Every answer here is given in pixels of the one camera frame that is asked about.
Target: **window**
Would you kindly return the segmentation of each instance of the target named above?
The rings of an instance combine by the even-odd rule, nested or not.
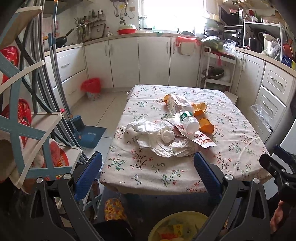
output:
[[[203,0],[139,0],[140,14],[155,30],[195,31],[202,33]]]

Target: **tiled floor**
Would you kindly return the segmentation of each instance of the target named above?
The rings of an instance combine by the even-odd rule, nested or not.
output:
[[[95,151],[99,151],[102,154],[104,163],[125,105],[126,92],[111,92],[103,93],[100,98],[95,101],[83,97],[72,108],[72,114],[74,116],[81,115],[86,126],[107,128],[94,149],[83,147],[83,151],[88,158],[90,158]],[[100,184],[100,192],[102,192],[103,189],[104,186]]]

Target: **floral tablecloth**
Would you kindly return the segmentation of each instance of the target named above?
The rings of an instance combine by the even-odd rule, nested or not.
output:
[[[266,182],[270,176],[259,164],[268,153],[251,124],[220,91],[160,85],[136,85],[119,121],[105,160],[100,182],[121,193],[171,195],[205,191],[193,165],[193,155],[164,158],[137,143],[140,134],[128,123],[145,118],[158,123],[171,117],[163,102],[169,93],[184,95],[190,102],[205,102],[206,117],[215,126],[209,136],[216,147],[200,148],[206,160],[223,173],[239,180],[257,177]]]

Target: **orange peel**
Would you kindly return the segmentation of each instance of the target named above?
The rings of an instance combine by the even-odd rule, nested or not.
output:
[[[215,126],[207,118],[201,118],[198,122],[200,123],[200,131],[207,134],[214,133]]]
[[[168,96],[169,96],[169,95],[165,95],[165,97],[163,98],[163,101],[165,102],[165,104],[168,103]]]
[[[199,116],[199,115],[205,113],[205,111],[207,110],[207,105],[204,102],[201,102],[199,104],[192,103],[191,105],[193,106],[193,115],[194,116]]]

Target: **metal screw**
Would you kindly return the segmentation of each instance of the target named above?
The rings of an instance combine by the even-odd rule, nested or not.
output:
[[[232,180],[232,179],[233,179],[233,176],[230,175],[230,174],[226,174],[226,175],[225,175],[225,178],[226,178],[227,180]]]
[[[37,183],[42,183],[43,182],[43,178],[42,177],[37,178],[36,182]]]
[[[256,184],[259,184],[260,183],[260,180],[258,178],[254,178],[253,179],[253,182],[256,183]]]
[[[72,177],[72,175],[70,174],[70,173],[67,173],[67,174],[65,174],[64,176],[63,176],[63,178],[65,179],[65,180],[68,180],[68,179],[70,179]]]

